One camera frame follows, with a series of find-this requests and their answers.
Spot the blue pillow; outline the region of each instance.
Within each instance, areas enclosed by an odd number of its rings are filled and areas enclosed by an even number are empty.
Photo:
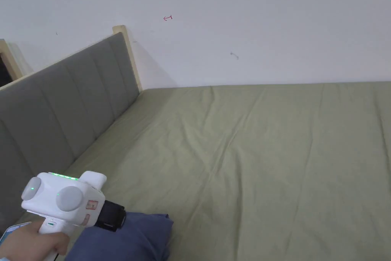
[[[84,229],[66,261],[142,260],[166,261],[173,221],[167,214],[126,213],[121,229]]]

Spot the smartphone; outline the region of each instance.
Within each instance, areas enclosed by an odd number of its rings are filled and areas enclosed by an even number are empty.
[[[7,228],[6,231],[4,232],[3,236],[2,236],[1,239],[0,239],[0,246],[1,246],[1,243],[5,240],[5,238],[6,238],[7,236],[9,236],[13,231],[15,231],[16,229],[18,229],[19,227],[28,225],[28,224],[30,224],[30,223],[31,223],[31,222],[25,222],[25,223],[23,223],[23,224],[13,225],[13,226],[10,226],[9,228]]]

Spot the green indicator light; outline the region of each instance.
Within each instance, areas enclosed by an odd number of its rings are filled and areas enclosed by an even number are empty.
[[[64,178],[68,178],[68,179],[70,179],[70,180],[78,180],[78,178],[76,178],[76,177],[68,177],[68,176],[66,176],[66,175],[59,175],[58,173],[53,173],[53,172],[50,172],[52,175],[56,175],[56,176],[58,176],[58,177],[64,177]]]

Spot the upholstered headboard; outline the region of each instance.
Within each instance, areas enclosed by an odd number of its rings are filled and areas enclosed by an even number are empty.
[[[122,33],[0,89],[0,231],[31,177],[63,172],[138,95]]]

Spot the label sticker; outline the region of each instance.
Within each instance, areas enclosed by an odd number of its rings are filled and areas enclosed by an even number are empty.
[[[89,200],[87,202],[86,209],[95,210],[97,207],[98,207],[98,201],[91,201],[91,200]]]
[[[86,214],[86,216],[84,217],[84,220],[83,222],[81,223],[81,225],[87,225],[88,221],[89,221],[89,217],[90,215],[89,214]]]

